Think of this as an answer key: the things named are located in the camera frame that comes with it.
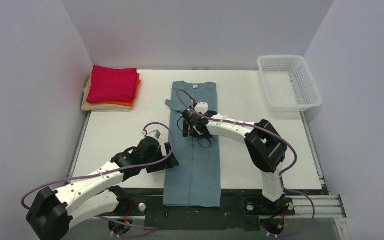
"stack of folded clothes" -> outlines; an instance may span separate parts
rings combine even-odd
[[[93,66],[83,90],[81,110],[127,111],[135,103],[141,84],[136,68],[113,69]]]

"screw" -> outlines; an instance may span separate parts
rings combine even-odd
[[[288,210],[294,210],[294,204],[292,202],[290,202],[289,205],[287,206],[287,209]]]
[[[145,205],[145,203],[139,203],[139,210],[143,212],[145,211],[145,209],[147,209],[147,206]]]
[[[248,203],[248,205],[246,205],[246,210],[248,211],[254,210],[254,205],[252,203]]]

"black motor joint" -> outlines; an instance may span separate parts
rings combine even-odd
[[[255,123],[256,126],[263,128],[275,135],[279,135],[272,124],[267,120]],[[278,165],[285,160],[287,145],[259,129],[254,129],[245,134],[245,145],[254,165],[265,173],[275,173]]]
[[[207,111],[204,116],[211,118],[217,115],[215,111]],[[211,139],[213,135],[207,129],[208,119],[201,117],[187,108],[181,113],[183,118],[183,137],[200,138],[200,139]]]
[[[287,210],[289,207],[289,200],[290,198],[285,198],[285,194],[283,194],[279,200],[272,202],[271,209],[273,209],[273,212]]]
[[[172,149],[169,142],[164,144],[166,155]],[[137,166],[141,164],[155,163],[163,159],[162,148],[158,140],[153,137],[146,136],[142,139],[137,146],[129,147],[124,152],[116,154],[112,159],[111,163],[116,163],[120,168]],[[123,173],[123,182],[127,179],[139,175],[142,169],[146,169],[147,173],[154,173],[163,171],[179,166],[174,153],[172,153],[165,161],[152,166],[135,167],[127,170],[120,171]]]

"black bracket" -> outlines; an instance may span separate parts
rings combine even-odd
[[[204,116],[211,118],[217,115],[216,111],[207,111]],[[195,114],[189,108],[181,113],[183,118],[183,137],[200,138],[200,139],[211,139],[213,135],[207,129],[208,120]]]
[[[165,146],[165,153],[168,155],[169,152],[172,150],[172,145],[169,142],[164,143]],[[158,159],[163,159],[163,153],[160,151],[158,154]],[[179,162],[177,161],[174,154],[171,154],[165,161],[152,165],[146,168],[147,173],[154,173],[162,170],[172,169],[174,167],[179,166]]]
[[[264,197],[244,197],[243,206],[246,216],[273,216],[285,209],[288,203],[294,204],[292,198],[285,197],[277,202],[271,202]],[[295,209],[286,209],[286,216],[294,216]]]
[[[113,193],[117,197],[117,201],[119,202],[114,212],[119,213],[120,215],[126,215],[129,212],[130,205],[132,204],[130,202],[129,195],[123,188],[118,185],[111,186],[110,188],[108,188],[108,191]]]
[[[49,187],[40,190],[25,217],[40,240],[60,240],[69,231],[73,219]]]
[[[279,135],[267,120],[263,119],[255,125]],[[284,161],[285,152],[288,149],[279,139],[258,129],[245,134],[245,144],[254,165],[265,173],[276,172],[279,163]]]

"beige folded cloth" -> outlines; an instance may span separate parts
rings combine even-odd
[[[90,104],[86,101],[88,99],[89,90],[91,89],[92,76],[87,80],[86,87],[83,89],[83,102],[81,103],[82,111],[94,111],[94,110],[114,110],[114,111],[128,111],[129,106],[121,106],[117,104],[98,103]]]

